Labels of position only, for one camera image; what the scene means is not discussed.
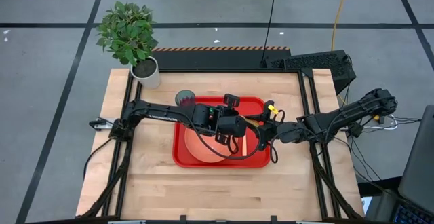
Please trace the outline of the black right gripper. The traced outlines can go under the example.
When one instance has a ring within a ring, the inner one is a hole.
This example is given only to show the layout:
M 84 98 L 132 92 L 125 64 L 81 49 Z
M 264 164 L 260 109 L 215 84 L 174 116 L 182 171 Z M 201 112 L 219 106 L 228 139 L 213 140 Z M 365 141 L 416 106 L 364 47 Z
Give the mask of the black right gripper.
M 265 104 L 274 105 L 275 103 L 268 100 Z M 298 122 L 286 122 L 285 111 L 282 109 L 277 110 L 279 111 L 277 115 L 272 113 L 270 120 L 260 126 L 261 151 L 265 150 L 268 143 L 276 139 L 283 143 L 299 143 L 302 140 L 302 126 Z

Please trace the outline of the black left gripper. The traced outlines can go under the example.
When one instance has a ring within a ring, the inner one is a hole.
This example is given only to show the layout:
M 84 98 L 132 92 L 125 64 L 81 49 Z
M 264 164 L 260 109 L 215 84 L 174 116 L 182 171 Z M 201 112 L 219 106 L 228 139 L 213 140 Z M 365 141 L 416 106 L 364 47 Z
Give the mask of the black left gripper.
M 239 106 L 240 98 L 232 94 L 225 94 L 223 105 L 218 105 L 220 110 L 217 121 L 217 133 L 215 140 L 223 145 L 230 143 L 231 137 L 239 138 L 246 134 L 247 138 L 258 138 L 260 132 L 257 127 L 247 127 L 247 122 L 235 109 Z M 245 115 L 248 120 L 259 121 L 259 115 Z

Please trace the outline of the orange plastic plate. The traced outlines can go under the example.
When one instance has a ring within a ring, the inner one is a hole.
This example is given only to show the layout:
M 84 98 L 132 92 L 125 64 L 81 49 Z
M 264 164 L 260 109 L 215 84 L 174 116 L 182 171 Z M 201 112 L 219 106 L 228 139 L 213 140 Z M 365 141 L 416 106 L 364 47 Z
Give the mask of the orange plastic plate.
M 231 148 L 228 148 L 227 145 L 220 144 L 215 141 L 214 136 L 202 136 L 202 139 L 213 148 L 213 150 L 217 151 L 219 154 L 224 155 L 226 157 L 234 156 L 238 153 L 238 143 L 243 142 L 242 138 L 232 138 Z M 199 161 L 206 163 L 216 163 L 224 160 L 223 157 L 220 157 L 210 151 L 199 139 L 196 133 L 191 129 L 186 129 L 184 134 L 184 142 L 186 148 L 189 150 L 190 154 Z

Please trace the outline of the blue faceted plastic cup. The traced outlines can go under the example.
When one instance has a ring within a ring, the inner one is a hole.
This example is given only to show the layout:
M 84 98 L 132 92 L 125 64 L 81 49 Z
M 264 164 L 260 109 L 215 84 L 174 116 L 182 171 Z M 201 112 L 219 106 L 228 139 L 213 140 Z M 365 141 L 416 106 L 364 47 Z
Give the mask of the blue faceted plastic cup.
M 185 107 L 195 104 L 195 94 L 191 90 L 181 90 L 175 96 L 178 107 Z

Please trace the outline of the red plastic tray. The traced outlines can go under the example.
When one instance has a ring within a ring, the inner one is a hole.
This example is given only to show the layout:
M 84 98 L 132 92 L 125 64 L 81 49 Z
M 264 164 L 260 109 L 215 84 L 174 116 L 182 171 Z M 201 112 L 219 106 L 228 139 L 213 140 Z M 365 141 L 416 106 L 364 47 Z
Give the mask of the red plastic tray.
M 258 139 L 247 138 L 247 156 L 242 156 L 242 142 L 238 143 L 238 153 L 234 156 L 226 157 L 213 150 L 203 139 L 199 137 L 201 142 L 213 153 L 223 157 L 224 160 L 216 163 L 206 163 L 194 158 L 186 148 L 184 142 L 184 134 L 186 127 L 182 124 L 174 126 L 174 140 L 172 147 L 172 158 L 175 163 L 185 168 L 262 168 L 270 161 L 270 149 L 256 151 Z

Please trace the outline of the black perforated computer case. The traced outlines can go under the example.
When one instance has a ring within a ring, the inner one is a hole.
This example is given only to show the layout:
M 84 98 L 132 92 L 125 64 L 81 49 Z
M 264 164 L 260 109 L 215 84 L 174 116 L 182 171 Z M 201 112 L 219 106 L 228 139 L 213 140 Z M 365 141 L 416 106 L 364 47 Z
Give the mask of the black perforated computer case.
M 352 67 L 351 57 L 344 50 L 265 58 L 261 66 L 283 70 L 329 69 L 337 94 L 341 93 L 357 77 Z

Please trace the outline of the white plant pot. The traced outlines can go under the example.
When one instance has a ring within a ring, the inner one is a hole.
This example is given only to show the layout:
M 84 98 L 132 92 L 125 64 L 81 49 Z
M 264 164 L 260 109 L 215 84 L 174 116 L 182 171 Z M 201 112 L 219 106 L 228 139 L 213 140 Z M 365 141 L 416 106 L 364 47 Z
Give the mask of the white plant pot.
M 159 64 L 152 56 L 141 60 L 136 66 L 131 65 L 130 73 L 134 79 L 148 89 L 155 89 L 161 83 Z

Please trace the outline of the grey laptop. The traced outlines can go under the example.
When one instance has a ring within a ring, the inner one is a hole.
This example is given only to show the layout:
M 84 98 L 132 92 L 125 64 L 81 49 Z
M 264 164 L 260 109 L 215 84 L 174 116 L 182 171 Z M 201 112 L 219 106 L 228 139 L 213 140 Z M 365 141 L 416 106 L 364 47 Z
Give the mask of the grey laptop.
M 434 105 L 425 108 L 398 192 L 392 222 L 434 224 Z

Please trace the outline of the green leafy plant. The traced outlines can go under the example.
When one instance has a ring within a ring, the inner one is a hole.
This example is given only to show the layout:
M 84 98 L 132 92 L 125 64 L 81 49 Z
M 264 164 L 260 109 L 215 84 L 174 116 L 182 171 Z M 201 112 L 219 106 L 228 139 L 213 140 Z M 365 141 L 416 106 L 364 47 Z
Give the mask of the green leafy plant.
M 96 28 L 96 45 L 121 64 L 136 66 L 151 56 L 158 41 L 153 37 L 153 11 L 135 3 L 116 2 Z

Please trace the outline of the silver arm base bracket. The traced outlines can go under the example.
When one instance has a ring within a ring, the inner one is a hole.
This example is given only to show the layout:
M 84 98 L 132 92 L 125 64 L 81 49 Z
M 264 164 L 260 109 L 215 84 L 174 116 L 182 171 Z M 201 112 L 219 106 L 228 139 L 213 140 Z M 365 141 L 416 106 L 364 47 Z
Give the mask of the silver arm base bracket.
M 108 120 L 101 117 L 89 122 L 89 126 L 91 126 L 95 131 L 111 129 L 112 125 L 113 120 Z

